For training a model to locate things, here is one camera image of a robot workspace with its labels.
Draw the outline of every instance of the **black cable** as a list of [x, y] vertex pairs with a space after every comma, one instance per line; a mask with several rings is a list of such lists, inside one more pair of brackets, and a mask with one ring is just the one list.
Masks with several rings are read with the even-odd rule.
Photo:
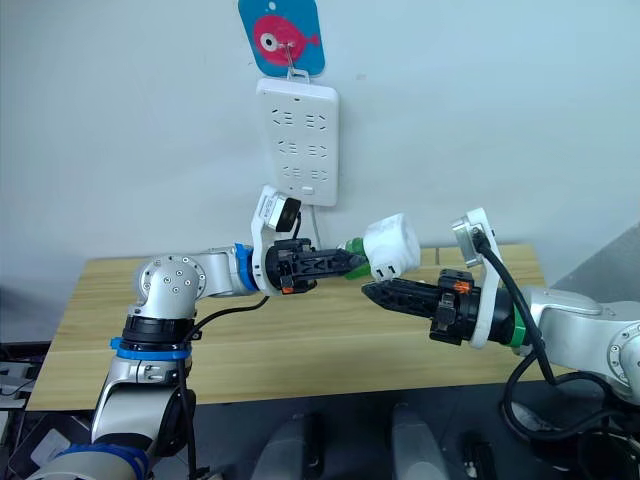
[[293, 231], [293, 237], [291, 237], [293, 240], [298, 238], [298, 233], [300, 233], [300, 225], [302, 225], [302, 213], [298, 212], [298, 215], [296, 215], [296, 229]]
[[530, 430], [518, 420], [515, 413], [513, 412], [513, 388], [515, 387], [515, 384], [520, 379], [522, 374], [527, 370], [527, 368], [531, 366], [531, 364], [536, 359], [538, 360], [538, 365], [540, 366], [540, 370], [542, 371], [544, 379], [547, 381], [547, 383], [553, 386], [558, 386], [573, 380], [589, 380], [596, 383], [600, 388], [602, 388], [603, 392], [605, 393], [605, 397], [613, 395], [613, 392], [611, 386], [605, 380], [591, 373], [572, 372], [566, 375], [562, 375], [558, 378], [554, 376], [553, 370], [551, 369], [551, 364], [545, 351], [542, 333], [533, 320], [529, 305], [524, 299], [524, 296], [518, 288], [515, 280], [513, 279], [505, 265], [502, 263], [502, 261], [500, 261], [498, 256], [493, 252], [493, 250], [491, 249], [491, 244], [489, 243], [489, 240], [483, 232], [474, 233], [473, 243], [476, 250], [484, 255], [484, 257], [493, 266], [493, 268], [502, 279], [505, 288], [509, 291], [513, 303], [520, 313], [527, 333], [529, 334], [529, 339], [531, 341], [532, 352], [511, 373], [511, 376], [509, 377], [509, 380], [507, 381], [504, 389], [502, 407], [513, 428], [530, 439], [557, 441], [583, 432], [585, 429], [593, 427], [594, 424], [597, 424], [603, 419], [609, 418], [614, 415], [620, 415], [620, 413], [616, 410], [601, 409], [588, 415], [583, 420], [570, 427], [552, 432], [539, 432]]
[[[196, 323], [189, 333], [187, 333], [182, 341], [184, 344], [184, 348], [187, 348], [187, 345], [191, 341], [191, 339], [196, 335], [202, 327], [207, 325], [209, 322], [212, 322], [218, 317], [223, 315], [229, 315], [230, 313], [239, 313], [239, 312], [249, 312], [251, 310], [257, 310], [269, 300], [268, 296], [265, 296], [262, 300], [260, 300], [255, 305], [251, 305], [248, 307], [234, 307], [234, 308], [226, 308], [224, 310], [219, 310], [211, 315], [207, 315], [198, 323]], [[189, 407], [189, 400], [187, 397], [187, 367], [184, 359], [178, 360], [178, 383], [180, 389], [180, 403], [182, 405], [182, 411], [185, 416], [185, 424], [187, 428], [187, 459], [189, 466], [189, 480], [196, 480], [198, 477], [198, 468], [197, 468], [197, 457], [196, 457], [196, 440], [195, 433], [193, 429], [193, 416], [191, 412], [191, 408]]]
[[10, 397], [11, 395], [15, 395], [20, 390], [22, 390], [24, 387], [26, 387], [27, 385], [29, 385], [30, 383], [33, 383], [35, 381], [36, 381], [36, 379], [34, 378], [34, 379], [29, 380], [28, 382], [24, 382], [22, 385], [16, 387], [13, 392], [9, 392], [9, 393], [0, 392], [0, 395], [2, 395], [3, 397]]

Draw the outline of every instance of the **pink fish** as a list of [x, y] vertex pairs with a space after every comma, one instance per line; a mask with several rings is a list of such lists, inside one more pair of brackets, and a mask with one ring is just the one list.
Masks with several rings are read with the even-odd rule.
[[267, 62], [279, 66], [289, 65], [287, 45], [294, 64], [308, 43], [320, 45], [317, 35], [306, 38], [293, 23], [278, 15], [265, 15], [256, 22], [253, 41]]

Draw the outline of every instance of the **power socket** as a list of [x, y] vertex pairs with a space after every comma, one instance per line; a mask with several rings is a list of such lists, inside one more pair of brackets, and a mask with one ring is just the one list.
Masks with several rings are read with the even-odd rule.
[[262, 78], [256, 90], [275, 184], [307, 205], [338, 202], [338, 92]]

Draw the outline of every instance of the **electrical outlet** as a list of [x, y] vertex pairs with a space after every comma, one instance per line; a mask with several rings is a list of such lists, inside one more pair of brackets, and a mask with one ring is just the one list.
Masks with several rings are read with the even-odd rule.
[[308, 205], [338, 201], [338, 92], [262, 78], [256, 90], [275, 186]]

